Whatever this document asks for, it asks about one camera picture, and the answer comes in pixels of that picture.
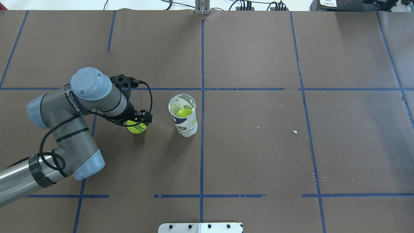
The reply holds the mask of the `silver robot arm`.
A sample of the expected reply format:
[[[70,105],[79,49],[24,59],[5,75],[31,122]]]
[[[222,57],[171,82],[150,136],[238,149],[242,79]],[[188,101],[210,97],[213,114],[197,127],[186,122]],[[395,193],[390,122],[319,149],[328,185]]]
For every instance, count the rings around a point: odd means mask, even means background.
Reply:
[[[115,125],[131,127],[152,121],[151,110],[136,111],[131,89],[145,81],[125,75],[108,77],[93,67],[79,69],[69,84],[43,94],[27,105],[34,125],[47,129],[39,149],[1,171],[1,207],[72,176],[82,180],[105,166],[85,116],[96,115]]]

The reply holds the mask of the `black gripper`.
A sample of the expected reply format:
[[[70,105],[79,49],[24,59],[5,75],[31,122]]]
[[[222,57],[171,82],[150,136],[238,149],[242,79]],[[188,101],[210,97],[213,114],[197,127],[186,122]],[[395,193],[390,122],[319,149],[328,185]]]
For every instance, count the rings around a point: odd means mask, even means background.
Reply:
[[[141,123],[149,125],[152,123],[153,116],[148,110],[136,111],[133,104],[128,102],[122,112],[122,123],[127,122],[128,127],[138,126]]]

